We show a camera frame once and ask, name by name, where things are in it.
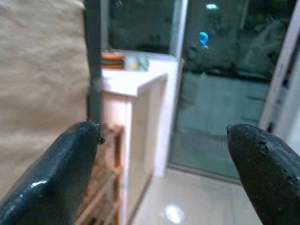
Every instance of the orange object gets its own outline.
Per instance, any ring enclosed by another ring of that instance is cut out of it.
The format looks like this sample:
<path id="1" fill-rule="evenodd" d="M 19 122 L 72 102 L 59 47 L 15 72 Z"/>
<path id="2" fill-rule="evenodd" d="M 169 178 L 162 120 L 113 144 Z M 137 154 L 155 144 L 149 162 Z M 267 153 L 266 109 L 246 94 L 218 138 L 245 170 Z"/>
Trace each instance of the orange object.
<path id="1" fill-rule="evenodd" d="M 114 53 L 102 53 L 102 60 L 106 61 L 123 61 L 124 60 L 124 55 L 118 55 Z"/>
<path id="2" fill-rule="evenodd" d="M 103 69 L 124 69 L 124 65 L 116 65 L 116 66 L 101 65 L 101 68 L 103 68 Z"/>

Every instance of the black pole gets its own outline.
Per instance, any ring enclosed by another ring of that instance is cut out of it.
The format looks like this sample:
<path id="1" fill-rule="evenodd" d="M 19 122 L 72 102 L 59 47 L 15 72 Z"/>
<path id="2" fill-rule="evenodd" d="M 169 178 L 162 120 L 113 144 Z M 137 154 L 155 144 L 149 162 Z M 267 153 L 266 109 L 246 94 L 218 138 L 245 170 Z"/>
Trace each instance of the black pole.
<path id="1" fill-rule="evenodd" d="M 88 118 L 101 125 L 102 79 L 101 79 L 101 3 L 100 0 L 85 0 L 85 40 L 90 70 Z"/>

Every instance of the colorful items on counter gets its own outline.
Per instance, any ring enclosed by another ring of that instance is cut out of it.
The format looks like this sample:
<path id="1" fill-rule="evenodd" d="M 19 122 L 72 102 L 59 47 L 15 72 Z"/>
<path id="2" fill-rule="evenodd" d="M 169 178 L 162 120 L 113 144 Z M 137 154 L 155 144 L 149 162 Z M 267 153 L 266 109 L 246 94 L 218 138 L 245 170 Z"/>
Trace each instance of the colorful items on counter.
<path id="1" fill-rule="evenodd" d="M 148 71 L 149 58 L 147 56 L 134 56 L 117 53 L 102 53 L 101 68 L 114 70 Z"/>

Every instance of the white countertop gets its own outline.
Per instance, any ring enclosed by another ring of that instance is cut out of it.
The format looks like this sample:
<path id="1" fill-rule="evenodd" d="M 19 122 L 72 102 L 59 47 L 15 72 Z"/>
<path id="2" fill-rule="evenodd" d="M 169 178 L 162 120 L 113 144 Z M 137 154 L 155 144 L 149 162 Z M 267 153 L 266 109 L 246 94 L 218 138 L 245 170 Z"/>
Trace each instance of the white countertop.
<path id="1" fill-rule="evenodd" d="M 156 82 L 167 78 L 165 71 L 136 72 L 102 69 L 103 90 L 107 93 L 137 97 Z"/>

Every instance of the white wall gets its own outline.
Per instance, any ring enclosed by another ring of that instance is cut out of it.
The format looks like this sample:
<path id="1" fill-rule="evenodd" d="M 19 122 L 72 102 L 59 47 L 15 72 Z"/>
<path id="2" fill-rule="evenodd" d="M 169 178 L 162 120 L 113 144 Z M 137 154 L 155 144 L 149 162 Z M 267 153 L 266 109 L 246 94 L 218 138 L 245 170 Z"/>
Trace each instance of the white wall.
<path id="1" fill-rule="evenodd" d="M 300 155 L 300 51 L 292 68 L 289 84 L 274 134 Z"/>

